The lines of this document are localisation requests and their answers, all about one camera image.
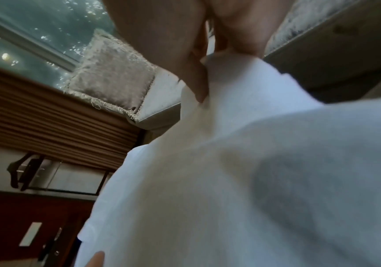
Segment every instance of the curtain fold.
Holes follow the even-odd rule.
[[[0,146],[114,170],[139,133],[118,114],[0,69]]]

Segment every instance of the hand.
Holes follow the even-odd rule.
[[[104,264],[104,252],[99,251],[89,260],[85,267],[103,267]]]
[[[241,53],[262,57],[294,0],[103,0],[119,34],[182,79],[202,102],[207,73],[192,53],[206,19]]]

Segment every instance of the yellow light spot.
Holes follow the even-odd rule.
[[[5,61],[9,60],[10,59],[10,55],[8,53],[4,53],[1,55],[1,58]]]

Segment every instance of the white cloth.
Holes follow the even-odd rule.
[[[381,101],[323,106],[289,75],[213,55],[210,96],[128,153],[76,267],[381,266]]]

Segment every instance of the white label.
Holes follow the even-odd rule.
[[[35,238],[35,236],[38,233],[38,230],[40,229],[42,223],[31,223],[31,226],[29,226],[29,229],[26,231],[25,236],[23,237],[22,241],[20,241],[19,247],[29,247],[32,243],[32,240]]]

